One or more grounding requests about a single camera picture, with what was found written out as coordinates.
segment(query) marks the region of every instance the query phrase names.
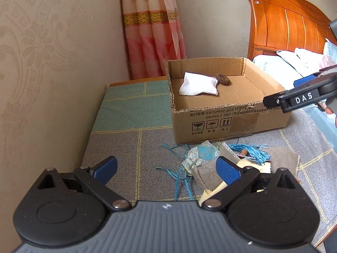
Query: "curtain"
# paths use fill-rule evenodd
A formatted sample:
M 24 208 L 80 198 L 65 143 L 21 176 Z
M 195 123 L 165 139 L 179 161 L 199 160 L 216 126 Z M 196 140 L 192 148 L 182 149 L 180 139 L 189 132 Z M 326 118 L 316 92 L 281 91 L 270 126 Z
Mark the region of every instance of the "curtain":
M 165 61 L 186 58 L 176 0 L 122 0 L 131 79 L 165 75 Z

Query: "brown scrunchie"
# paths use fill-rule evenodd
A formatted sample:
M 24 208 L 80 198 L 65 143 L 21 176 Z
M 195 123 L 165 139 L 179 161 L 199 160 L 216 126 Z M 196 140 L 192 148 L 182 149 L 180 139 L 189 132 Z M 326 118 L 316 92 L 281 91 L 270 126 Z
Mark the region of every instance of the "brown scrunchie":
M 215 75 L 215 78 L 224 86 L 228 86 L 230 84 L 230 79 L 224 74 L 218 73 Z

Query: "ribbed gray surface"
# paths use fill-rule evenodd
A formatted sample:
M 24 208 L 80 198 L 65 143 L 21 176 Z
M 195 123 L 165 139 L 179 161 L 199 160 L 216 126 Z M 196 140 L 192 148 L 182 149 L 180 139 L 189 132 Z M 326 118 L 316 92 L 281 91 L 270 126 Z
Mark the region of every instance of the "ribbed gray surface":
M 42 249 L 23 244 L 16 253 L 279 253 L 248 244 L 228 226 L 223 215 L 201 209 L 197 202 L 138 202 L 114 213 L 105 227 L 87 241 L 63 248 Z M 313 247 L 284 253 L 314 253 Z

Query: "beige wall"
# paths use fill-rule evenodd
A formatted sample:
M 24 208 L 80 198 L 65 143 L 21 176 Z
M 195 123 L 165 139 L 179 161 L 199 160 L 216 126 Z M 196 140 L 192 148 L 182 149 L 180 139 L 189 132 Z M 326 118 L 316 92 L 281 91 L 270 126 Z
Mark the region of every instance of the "beige wall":
M 248 0 L 176 0 L 188 58 L 246 57 L 250 5 Z M 308 0 L 331 20 L 337 0 Z
M 125 80 L 120 0 L 0 0 L 1 252 L 19 244 L 22 196 L 80 164 L 107 84 Z

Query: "folded white napkin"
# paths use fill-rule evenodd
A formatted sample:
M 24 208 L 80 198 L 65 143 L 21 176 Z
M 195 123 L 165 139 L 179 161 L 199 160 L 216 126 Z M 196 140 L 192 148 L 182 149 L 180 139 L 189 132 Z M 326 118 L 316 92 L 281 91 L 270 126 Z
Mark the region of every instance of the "folded white napkin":
M 179 89 L 179 95 L 195 96 L 200 93 L 218 95 L 216 85 L 218 80 L 213 77 L 185 72 L 184 83 Z

